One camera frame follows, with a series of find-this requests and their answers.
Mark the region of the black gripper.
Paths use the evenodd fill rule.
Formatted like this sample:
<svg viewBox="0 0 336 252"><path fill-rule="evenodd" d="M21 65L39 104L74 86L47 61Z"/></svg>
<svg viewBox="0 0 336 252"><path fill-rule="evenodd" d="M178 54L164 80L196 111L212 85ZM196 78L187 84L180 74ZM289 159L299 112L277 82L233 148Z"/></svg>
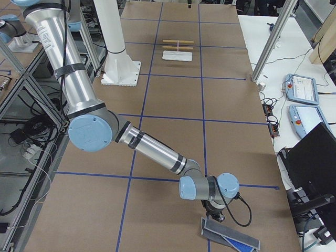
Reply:
<svg viewBox="0 0 336 252"><path fill-rule="evenodd" d="M204 200L204 208L206 210L206 216L211 218L225 218L223 210L224 205L218 204L215 201Z"/></svg>

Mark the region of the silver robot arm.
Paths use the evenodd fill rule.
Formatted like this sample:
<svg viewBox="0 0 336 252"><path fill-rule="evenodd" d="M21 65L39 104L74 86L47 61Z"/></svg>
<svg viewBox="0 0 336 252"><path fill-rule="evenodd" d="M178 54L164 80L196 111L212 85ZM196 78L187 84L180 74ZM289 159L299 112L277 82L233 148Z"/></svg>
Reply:
<svg viewBox="0 0 336 252"><path fill-rule="evenodd" d="M18 47L26 47L32 43L25 27L14 14L1 16L1 40L8 44L12 40Z"/></svg>
<svg viewBox="0 0 336 252"><path fill-rule="evenodd" d="M67 100L68 135L73 145L86 152L97 152L111 142L126 144L177 174L180 197L200 200L206 215L222 222L223 210L239 198L239 182L234 175L204 175L196 161L134 127L97 98L69 28L79 20L80 2L15 1L15 5L35 28Z"/></svg>

